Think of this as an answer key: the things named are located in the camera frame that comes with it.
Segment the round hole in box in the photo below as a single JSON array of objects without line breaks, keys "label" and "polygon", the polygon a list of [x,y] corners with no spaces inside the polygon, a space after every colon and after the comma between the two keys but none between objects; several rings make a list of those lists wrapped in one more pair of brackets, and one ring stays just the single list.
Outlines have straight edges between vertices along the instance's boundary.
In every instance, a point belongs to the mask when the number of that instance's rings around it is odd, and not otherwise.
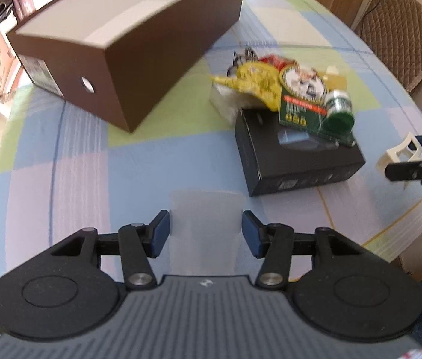
[{"label": "round hole in box", "polygon": [[94,93],[93,85],[85,77],[81,77],[81,83],[83,84],[87,92]]}]

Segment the frosted plastic container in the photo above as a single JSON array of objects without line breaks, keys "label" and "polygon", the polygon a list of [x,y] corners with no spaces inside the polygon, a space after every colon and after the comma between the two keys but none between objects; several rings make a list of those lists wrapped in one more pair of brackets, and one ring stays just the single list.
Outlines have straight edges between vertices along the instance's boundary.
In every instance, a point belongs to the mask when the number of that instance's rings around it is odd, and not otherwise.
[{"label": "frosted plastic container", "polygon": [[235,274],[244,196],[226,191],[176,190],[170,198],[171,274]]}]

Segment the small bottle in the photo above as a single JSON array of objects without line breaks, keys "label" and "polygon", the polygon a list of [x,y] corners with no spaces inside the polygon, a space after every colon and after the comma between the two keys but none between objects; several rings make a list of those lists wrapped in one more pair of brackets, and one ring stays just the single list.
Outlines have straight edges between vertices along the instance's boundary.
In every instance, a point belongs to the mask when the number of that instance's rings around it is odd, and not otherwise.
[{"label": "small bottle", "polygon": [[344,90],[333,90],[324,99],[327,116],[323,120],[322,128],[335,135],[348,135],[354,127],[355,119],[352,114],[352,102],[349,94]]}]

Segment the gray ribbed panel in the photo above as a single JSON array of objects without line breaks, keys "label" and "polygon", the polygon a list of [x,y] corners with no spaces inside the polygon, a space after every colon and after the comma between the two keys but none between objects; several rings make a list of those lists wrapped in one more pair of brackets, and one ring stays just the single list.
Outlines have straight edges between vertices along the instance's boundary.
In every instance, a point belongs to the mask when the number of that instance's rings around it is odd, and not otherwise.
[{"label": "gray ribbed panel", "polygon": [[343,342],[303,322],[277,292],[246,277],[167,277],[128,295],[106,324],[52,343],[0,338],[0,359],[397,359],[419,345],[408,337]]}]

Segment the checkered tablecloth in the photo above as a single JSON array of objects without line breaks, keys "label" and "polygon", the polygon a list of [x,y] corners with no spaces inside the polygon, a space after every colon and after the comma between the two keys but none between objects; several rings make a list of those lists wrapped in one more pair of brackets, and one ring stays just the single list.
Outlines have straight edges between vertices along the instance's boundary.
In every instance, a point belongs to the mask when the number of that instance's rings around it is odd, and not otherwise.
[{"label": "checkered tablecloth", "polygon": [[[209,74],[225,74],[232,52],[252,46],[347,76],[356,139],[367,164],[349,181],[248,197],[233,131],[209,102]],[[132,134],[35,87],[17,92],[0,151],[0,275],[82,227],[115,232],[149,222],[176,189],[233,190],[265,223],[299,232],[330,226],[388,260],[422,232],[422,186],[389,183],[375,169],[384,150],[422,114],[368,47],[315,0],[244,0],[241,18],[167,93]],[[170,270],[169,248],[152,261]],[[236,272],[260,262],[244,240]],[[291,276],[310,268],[293,261]],[[119,278],[120,265],[103,269]]]}]

